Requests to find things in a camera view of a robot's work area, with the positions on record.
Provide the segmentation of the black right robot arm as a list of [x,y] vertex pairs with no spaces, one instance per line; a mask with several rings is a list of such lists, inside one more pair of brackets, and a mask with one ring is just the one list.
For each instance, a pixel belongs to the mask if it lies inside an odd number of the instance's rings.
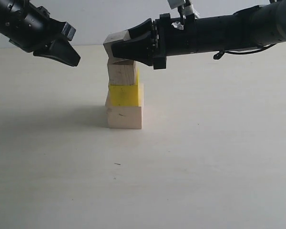
[[129,39],[112,44],[115,58],[166,68],[169,56],[213,52],[253,54],[286,42],[286,0],[272,0],[230,15],[200,18],[189,0],[178,6],[179,16],[161,14],[130,28]]

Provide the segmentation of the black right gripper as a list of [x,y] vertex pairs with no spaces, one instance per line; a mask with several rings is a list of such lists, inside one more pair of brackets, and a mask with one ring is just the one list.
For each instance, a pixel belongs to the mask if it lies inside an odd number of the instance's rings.
[[134,60],[155,70],[165,69],[168,56],[193,54],[198,51],[197,24],[194,14],[184,18],[171,18],[169,13],[161,14],[154,21],[157,35],[153,52],[153,21],[148,18],[128,29],[130,40],[112,44],[116,58]]

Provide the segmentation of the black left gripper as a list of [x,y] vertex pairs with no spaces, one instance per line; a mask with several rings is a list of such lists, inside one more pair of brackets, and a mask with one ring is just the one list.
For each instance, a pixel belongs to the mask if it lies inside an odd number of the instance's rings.
[[76,67],[80,55],[70,45],[76,29],[50,17],[45,7],[11,7],[4,20],[4,35],[10,42],[36,57]]

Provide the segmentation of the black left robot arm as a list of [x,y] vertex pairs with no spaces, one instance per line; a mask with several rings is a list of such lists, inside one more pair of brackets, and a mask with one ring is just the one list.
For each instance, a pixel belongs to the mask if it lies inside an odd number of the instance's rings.
[[70,44],[75,33],[72,25],[51,18],[43,6],[28,0],[0,0],[0,34],[36,57],[78,66],[81,57]]

